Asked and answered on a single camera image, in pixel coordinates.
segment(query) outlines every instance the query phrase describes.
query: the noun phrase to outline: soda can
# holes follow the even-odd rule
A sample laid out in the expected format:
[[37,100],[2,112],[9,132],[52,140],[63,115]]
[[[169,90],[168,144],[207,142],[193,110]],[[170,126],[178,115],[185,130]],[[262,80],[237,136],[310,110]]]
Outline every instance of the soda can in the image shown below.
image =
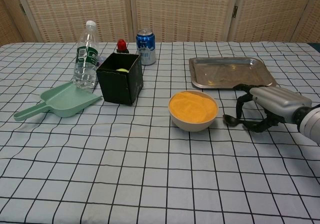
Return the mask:
[[150,65],[156,61],[156,37],[150,28],[143,28],[136,34],[136,47],[141,56],[142,65]]

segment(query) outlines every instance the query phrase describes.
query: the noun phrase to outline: bottle label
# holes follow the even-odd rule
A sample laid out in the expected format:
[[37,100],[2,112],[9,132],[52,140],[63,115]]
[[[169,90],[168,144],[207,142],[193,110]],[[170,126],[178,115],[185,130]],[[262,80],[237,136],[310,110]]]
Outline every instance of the bottle label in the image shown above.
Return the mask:
[[96,65],[97,63],[98,51],[95,48],[86,46],[79,47],[76,50],[76,55],[76,63],[86,62],[91,63],[93,65]]

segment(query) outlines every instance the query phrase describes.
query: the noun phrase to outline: black box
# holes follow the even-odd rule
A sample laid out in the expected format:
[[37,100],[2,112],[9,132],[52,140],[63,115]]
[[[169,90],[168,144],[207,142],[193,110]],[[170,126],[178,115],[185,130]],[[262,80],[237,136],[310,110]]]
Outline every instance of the black box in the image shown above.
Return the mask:
[[[120,68],[129,72],[117,71]],[[107,102],[132,105],[144,85],[138,54],[112,53],[96,74]]]

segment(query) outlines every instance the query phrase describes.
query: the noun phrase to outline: checkered tablecloth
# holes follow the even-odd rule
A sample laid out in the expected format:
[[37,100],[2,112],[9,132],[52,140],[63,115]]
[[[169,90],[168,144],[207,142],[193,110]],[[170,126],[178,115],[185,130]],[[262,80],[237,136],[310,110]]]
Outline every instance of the checkered tablecloth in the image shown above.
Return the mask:
[[[115,43],[101,43],[102,56]],[[135,43],[128,45],[136,52]],[[156,44],[133,106],[100,102],[70,118],[16,111],[71,80],[74,43],[0,48],[0,223],[319,224],[320,147],[280,124],[263,133],[223,123],[241,92],[203,90],[220,112],[188,133],[168,113],[169,98],[194,89],[189,58],[261,59],[280,87],[320,103],[320,53],[305,43]],[[101,95],[99,85],[93,91]],[[247,103],[246,119],[261,119]]]

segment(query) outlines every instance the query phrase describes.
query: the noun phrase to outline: water bottle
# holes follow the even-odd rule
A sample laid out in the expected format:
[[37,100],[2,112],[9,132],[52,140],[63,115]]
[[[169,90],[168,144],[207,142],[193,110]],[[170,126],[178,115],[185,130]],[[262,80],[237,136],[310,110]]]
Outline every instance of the water bottle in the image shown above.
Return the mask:
[[96,83],[98,34],[96,23],[86,22],[85,30],[77,43],[73,83],[79,88],[93,88]]

